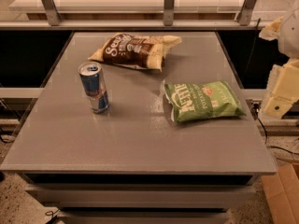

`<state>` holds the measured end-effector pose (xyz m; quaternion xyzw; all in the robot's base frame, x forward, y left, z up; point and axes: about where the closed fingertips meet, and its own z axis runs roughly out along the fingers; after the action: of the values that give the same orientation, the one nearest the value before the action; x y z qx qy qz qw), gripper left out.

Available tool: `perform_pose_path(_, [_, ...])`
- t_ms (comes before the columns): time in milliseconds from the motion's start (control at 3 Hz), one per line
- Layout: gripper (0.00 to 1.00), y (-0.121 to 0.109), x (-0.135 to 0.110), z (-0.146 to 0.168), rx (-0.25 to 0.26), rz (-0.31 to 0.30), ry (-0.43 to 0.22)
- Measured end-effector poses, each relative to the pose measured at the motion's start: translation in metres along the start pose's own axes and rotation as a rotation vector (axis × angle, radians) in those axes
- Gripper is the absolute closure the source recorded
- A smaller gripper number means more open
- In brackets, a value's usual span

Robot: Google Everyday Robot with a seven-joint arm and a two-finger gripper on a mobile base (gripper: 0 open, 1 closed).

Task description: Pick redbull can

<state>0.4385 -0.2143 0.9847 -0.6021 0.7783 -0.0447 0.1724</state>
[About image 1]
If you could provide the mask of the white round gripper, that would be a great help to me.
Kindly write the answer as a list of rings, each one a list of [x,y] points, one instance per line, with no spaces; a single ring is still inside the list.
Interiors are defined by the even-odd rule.
[[[281,119],[299,101],[299,0],[283,17],[267,24],[259,37],[278,39],[279,52],[291,58],[282,66],[273,65],[262,101],[263,114]]]

